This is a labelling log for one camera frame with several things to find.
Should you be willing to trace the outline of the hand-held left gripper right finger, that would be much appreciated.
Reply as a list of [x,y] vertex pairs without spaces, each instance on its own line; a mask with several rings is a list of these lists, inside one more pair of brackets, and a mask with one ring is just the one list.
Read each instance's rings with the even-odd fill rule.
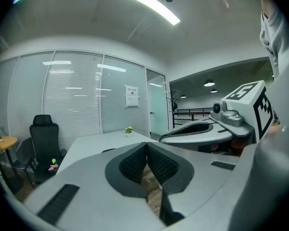
[[162,187],[159,218],[170,226],[205,204],[228,179],[239,158],[146,144],[147,164]]

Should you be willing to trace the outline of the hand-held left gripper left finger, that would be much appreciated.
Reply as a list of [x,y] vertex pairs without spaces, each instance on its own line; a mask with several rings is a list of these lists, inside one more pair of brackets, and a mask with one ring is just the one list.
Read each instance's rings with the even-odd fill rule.
[[141,186],[146,149],[145,142],[131,144],[60,168],[24,204],[65,231],[162,230]]

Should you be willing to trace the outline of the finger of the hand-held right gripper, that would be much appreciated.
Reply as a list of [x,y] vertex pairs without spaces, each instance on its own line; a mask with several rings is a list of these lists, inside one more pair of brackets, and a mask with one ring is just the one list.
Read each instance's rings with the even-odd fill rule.
[[160,142],[164,144],[196,144],[205,145],[218,142],[229,141],[234,137],[246,137],[254,132],[254,128],[244,124],[241,127],[224,128],[218,123],[212,124],[213,129],[193,135],[183,135],[163,138]]
[[191,121],[181,125],[180,127],[174,128],[169,132],[161,135],[161,139],[174,138],[174,137],[187,137],[193,136],[195,138],[206,137],[206,134],[214,129],[213,120],[197,120]]

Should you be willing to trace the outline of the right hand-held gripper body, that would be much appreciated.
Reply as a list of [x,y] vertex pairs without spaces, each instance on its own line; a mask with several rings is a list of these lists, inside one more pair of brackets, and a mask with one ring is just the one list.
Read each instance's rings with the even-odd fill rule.
[[247,124],[254,128],[255,140],[265,137],[274,118],[272,106],[265,95],[263,80],[243,84],[221,99],[226,105],[220,120],[234,127]]

